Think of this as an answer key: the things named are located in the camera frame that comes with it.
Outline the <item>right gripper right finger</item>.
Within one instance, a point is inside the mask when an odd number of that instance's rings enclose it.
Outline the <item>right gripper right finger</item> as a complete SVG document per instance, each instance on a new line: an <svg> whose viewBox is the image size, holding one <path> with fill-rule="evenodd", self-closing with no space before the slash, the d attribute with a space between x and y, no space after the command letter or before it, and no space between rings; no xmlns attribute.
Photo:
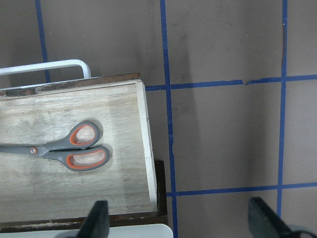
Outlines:
<svg viewBox="0 0 317 238"><path fill-rule="evenodd" d="M291 231L260 197L251 197L249 199L248 227L254 238L297 237L297 233Z"/></svg>

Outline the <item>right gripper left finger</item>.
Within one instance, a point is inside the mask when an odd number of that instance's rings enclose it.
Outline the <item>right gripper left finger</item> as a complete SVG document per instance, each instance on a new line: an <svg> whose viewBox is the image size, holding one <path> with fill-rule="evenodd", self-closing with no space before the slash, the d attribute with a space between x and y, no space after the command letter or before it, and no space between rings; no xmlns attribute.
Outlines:
<svg viewBox="0 0 317 238"><path fill-rule="evenodd" d="M96 201L82 224L77 238L107 238L109 234L108 202Z"/></svg>

